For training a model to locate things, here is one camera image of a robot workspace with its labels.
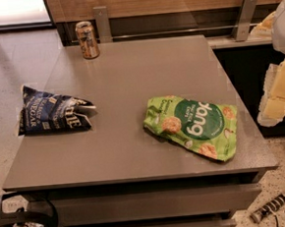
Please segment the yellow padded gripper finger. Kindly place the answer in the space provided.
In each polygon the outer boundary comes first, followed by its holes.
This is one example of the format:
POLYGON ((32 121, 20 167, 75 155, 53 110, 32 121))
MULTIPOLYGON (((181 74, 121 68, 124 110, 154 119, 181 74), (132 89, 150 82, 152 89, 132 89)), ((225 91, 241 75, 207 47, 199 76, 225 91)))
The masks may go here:
POLYGON ((257 121, 263 127, 273 127, 285 117, 285 59, 270 64, 265 73, 264 95, 260 99, 257 121))
POLYGON ((252 37, 266 38, 271 37, 274 13, 270 13, 263 21, 257 24, 251 31, 252 37))

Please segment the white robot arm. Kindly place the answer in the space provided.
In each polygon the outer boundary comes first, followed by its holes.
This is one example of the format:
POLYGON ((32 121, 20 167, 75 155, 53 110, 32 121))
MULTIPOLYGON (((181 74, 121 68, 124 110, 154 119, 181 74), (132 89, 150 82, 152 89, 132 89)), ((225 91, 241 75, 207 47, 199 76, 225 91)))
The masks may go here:
MULTIPOLYGON (((273 49, 285 54, 285 0, 251 31, 251 35, 270 37, 273 49)), ((269 65, 262 90, 257 121, 263 127, 273 127, 285 117, 285 58, 278 65, 269 65)))

